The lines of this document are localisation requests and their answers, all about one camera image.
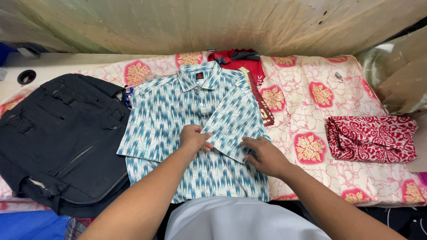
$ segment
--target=maroon cloth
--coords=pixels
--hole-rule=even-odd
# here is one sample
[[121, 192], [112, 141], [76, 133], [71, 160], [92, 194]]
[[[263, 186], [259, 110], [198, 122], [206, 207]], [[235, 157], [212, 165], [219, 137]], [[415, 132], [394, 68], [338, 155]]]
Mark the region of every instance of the maroon cloth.
[[254, 95], [255, 99], [257, 100], [258, 107], [259, 107], [260, 112], [261, 112], [261, 117], [263, 119], [264, 126], [267, 127], [270, 125], [274, 125], [273, 114], [270, 112], [270, 109], [265, 104], [263, 97], [261, 96], [260, 92], [258, 91], [255, 79], [250, 72], [248, 72], [248, 78], [249, 78], [249, 83], [251, 84], [252, 94]]
[[221, 68], [224, 68], [224, 69], [235, 70], [235, 69], [244, 67], [252, 73], [256, 81], [256, 84], [258, 86], [261, 86], [262, 83], [264, 82], [264, 78], [266, 77], [263, 71], [263, 67], [261, 66], [261, 61], [249, 60], [249, 59], [231, 60], [231, 57], [235, 52], [255, 52], [255, 50], [250, 48], [248, 50], [231, 49], [231, 50], [214, 52], [209, 54], [208, 61], [216, 61], [221, 66]]
[[328, 143], [332, 156], [348, 161], [410, 162], [417, 158], [411, 117], [330, 117]]

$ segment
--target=person's left hand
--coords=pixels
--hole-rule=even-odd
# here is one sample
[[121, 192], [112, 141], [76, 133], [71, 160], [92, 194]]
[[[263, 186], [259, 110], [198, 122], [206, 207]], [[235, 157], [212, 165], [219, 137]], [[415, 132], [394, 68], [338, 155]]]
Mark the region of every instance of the person's left hand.
[[209, 152], [214, 145], [206, 142], [212, 136], [211, 132], [200, 133], [202, 126], [199, 125], [185, 125], [179, 135], [179, 147], [185, 148], [187, 151], [193, 152], [192, 160], [197, 156], [197, 151]]

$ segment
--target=blue patterned shirt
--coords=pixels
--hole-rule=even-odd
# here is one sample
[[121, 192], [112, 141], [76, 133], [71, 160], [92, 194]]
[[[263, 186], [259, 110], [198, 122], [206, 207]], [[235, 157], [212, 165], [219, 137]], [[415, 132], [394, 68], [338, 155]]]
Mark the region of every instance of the blue patterned shirt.
[[181, 66], [175, 76], [135, 88], [132, 111], [117, 151], [126, 155], [131, 184], [156, 168], [179, 147], [188, 124], [212, 132], [211, 152], [198, 152], [182, 176], [174, 203], [205, 196], [243, 196], [269, 201], [267, 176], [244, 161], [252, 151], [243, 136], [269, 137], [250, 86], [239, 71], [215, 61]]

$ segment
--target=shirt label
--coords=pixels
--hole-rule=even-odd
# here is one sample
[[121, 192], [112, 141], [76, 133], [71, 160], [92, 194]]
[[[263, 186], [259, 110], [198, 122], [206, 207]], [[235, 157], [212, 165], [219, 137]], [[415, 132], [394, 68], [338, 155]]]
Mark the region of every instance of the shirt label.
[[203, 79], [203, 73], [196, 73], [196, 79]]

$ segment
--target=black backpack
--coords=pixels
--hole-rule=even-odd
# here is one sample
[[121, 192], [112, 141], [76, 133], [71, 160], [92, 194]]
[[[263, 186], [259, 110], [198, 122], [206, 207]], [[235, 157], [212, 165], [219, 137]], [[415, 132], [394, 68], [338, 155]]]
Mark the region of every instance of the black backpack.
[[125, 89], [80, 74], [42, 84], [0, 118], [0, 175], [14, 196], [58, 215], [97, 216], [129, 186], [116, 151]]

